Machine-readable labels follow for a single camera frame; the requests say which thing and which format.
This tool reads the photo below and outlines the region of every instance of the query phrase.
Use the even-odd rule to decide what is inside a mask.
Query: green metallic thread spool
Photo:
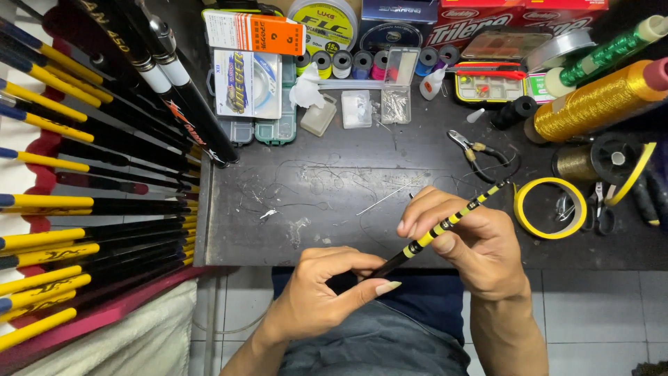
[[[551,69],[545,75],[545,88],[560,97],[575,90],[578,84],[612,68],[627,57],[641,51],[668,34],[668,17],[653,15],[642,20],[609,43],[600,45],[591,54],[565,68]]]

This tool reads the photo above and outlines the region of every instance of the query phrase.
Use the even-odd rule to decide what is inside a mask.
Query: forearm
[[[512,298],[472,296],[471,336],[488,376],[548,375],[547,348],[532,314],[528,280]]]
[[[275,376],[289,341],[275,341],[263,321],[232,356],[220,376]]]

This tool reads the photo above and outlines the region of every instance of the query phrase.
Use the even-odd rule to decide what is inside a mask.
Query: masking tape roll
[[[524,199],[531,189],[539,184],[551,183],[558,185],[563,189],[566,194],[573,200],[573,205],[575,206],[575,216],[566,228],[554,232],[554,233],[545,233],[536,229],[526,218],[524,214]],[[544,177],[542,179],[536,179],[528,182],[519,191],[515,192],[515,200],[513,204],[515,210],[515,217],[520,222],[520,225],[524,227],[526,231],[529,231],[532,235],[538,236],[543,239],[561,239],[566,236],[572,235],[574,232],[578,231],[580,227],[585,222],[585,217],[587,216],[587,204],[585,203],[585,198],[582,196],[582,193],[571,183],[565,181],[564,179],[559,179],[557,177]]]
[[[615,194],[610,199],[605,199],[605,205],[614,206],[622,198],[624,198],[624,196],[631,190],[631,187],[635,184],[635,181],[638,180],[640,174],[645,170],[645,166],[647,166],[649,159],[652,157],[652,153],[654,153],[654,148],[656,147],[657,143],[645,144],[643,154],[640,154],[640,158],[638,158],[638,164],[635,165],[635,168],[629,175],[626,183],[624,183],[624,185],[622,185],[622,187],[617,192],[615,192]]]

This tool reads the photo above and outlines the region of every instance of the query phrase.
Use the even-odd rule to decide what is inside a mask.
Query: black table surface
[[[416,76],[410,124],[343,129],[338,102],[329,128],[316,137],[299,127],[305,112],[299,108],[293,142],[270,147],[255,140],[239,148],[237,164],[216,169],[204,163],[195,265],[292,266],[305,248],[344,245],[392,257],[407,244],[395,229],[409,193],[433,185],[470,199],[489,188],[471,173],[463,150],[446,134],[450,129],[508,158],[520,153],[522,167],[513,178],[518,186],[552,176],[550,160],[558,145],[531,143],[521,124],[504,132],[496,130],[489,121],[493,111],[469,124],[466,115],[475,108],[458,104],[452,94],[424,100],[419,82]],[[327,93],[340,98],[340,91]],[[372,100],[379,102],[379,97],[378,90],[371,91]],[[484,155],[480,163],[492,167],[487,172],[499,179],[511,170],[498,167],[495,159]],[[426,174],[356,215],[422,173]],[[582,191],[587,197],[591,187],[583,185]],[[552,232],[565,227],[564,222],[554,220],[559,195],[558,188],[541,185],[526,198],[525,212],[538,229]],[[512,187],[505,187],[486,205],[514,219]],[[272,209],[277,213],[262,218]],[[627,197],[613,210],[617,224],[609,236],[578,231],[561,240],[543,240],[515,221],[524,267],[668,270],[662,235],[641,221],[633,200]],[[427,251],[404,266],[451,267]]]

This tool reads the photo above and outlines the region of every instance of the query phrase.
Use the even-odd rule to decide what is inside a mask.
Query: white glue bottle
[[[438,90],[441,90],[441,85],[443,84],[443,78],[446,76],[445,68],[437,69],[431,74],[427,75],[420,82],[420,94],[426,100],[432,100],[438,93]]]

